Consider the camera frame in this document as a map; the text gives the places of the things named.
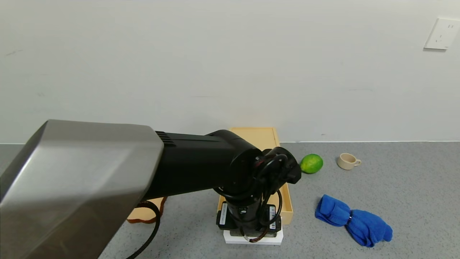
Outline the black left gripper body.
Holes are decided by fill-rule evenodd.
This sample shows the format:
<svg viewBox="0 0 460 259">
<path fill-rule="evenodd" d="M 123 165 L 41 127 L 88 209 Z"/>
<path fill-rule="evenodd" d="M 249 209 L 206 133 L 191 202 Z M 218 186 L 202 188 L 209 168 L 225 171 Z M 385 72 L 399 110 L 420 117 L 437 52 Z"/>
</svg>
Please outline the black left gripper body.
<svg viewBox="0 0 460 259">
<path fill-rule="evenodd" d="M 277 233 L 281 231 L 281 210 L 277 205 L 263 205 L 262 198 L 226 200 L 217 212 L 216 225 L 225 231 Z"/>
</svg>

